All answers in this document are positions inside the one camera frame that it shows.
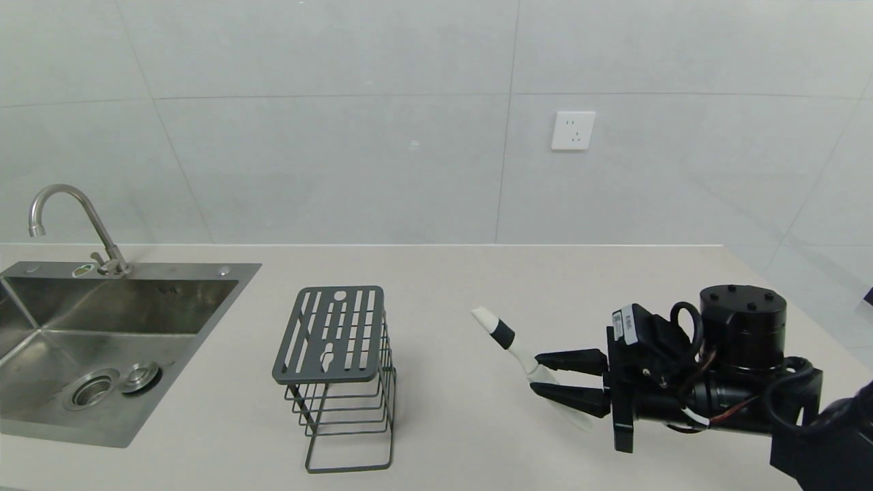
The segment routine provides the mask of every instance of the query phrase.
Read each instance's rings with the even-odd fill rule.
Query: faucet spout
[[[66,193],[76,198],[76,201],[78,201],[79,204],[82,205],[82,208],[85,209],[85,214],[87,214],[88,219],[91,220],[91,225],[94,226],[94,230],[97,231],[100,241],[103,242],[103,246],[106,248],[109,256],[108,262],[111,262],[114,266],[114,271],[112,273],[124,274],[129,272],[130,265],[124,260],[124,256],[121,255],[121,250],[119,250],[112,238],[109,237],[109,231],[107,231],[106,227],[103,225],[100,216],[97,215],[97,211],[94,209],[94,205],[91,204],[91,200],[88,199],[88,196],[86,196],[84,192],[69,184],[52,184],[51,186],[46,186],[33,198],[33,203],[31,203],[29,229],[31,237],[45,235],[45,227],[43,226],[43,208],[49,197],[57,193]]]

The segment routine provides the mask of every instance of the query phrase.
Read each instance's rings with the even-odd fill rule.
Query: wall outlet
[[[594,112],[559,111],[554,119],[552,150],[587,150],[595,116]]]

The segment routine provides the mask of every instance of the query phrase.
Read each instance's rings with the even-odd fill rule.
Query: stainless steel sink
[[[125,447],[260,265],[82,266],[0,273],[0,432]]]

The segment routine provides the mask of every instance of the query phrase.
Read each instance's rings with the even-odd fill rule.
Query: kitchen counter
[[[87,262],[93,245],[0,245],[19,260]],[[667,315],[704,287],[768,287],[715,246],[123,246],[132,262],[263,263],[125,449],[0,437],[0,486],[174,489],[799,489],[768,465],[769,439],[681,435],[636,423],[613,450],[609,418],[575,430],[530,391],[470,316],[484,305],[535,352],[606,348],[613,310]],[[398,372],[387,471],[310,475],[308,439],[271,375],[303,287],[380,285]],[[822,407],[873,377],[790,303],[787,353],[825,372]],[[564,383],[598,378],[558,373]]]

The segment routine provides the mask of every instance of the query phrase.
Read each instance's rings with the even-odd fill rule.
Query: dish rack
[[[294,302],[272,375],[309,437],[310,474],[387,469],[394,459],[397,371],[384,298],[375,286],[309,287]],[[352,463],[314,465],[317,440],[319,454]]]

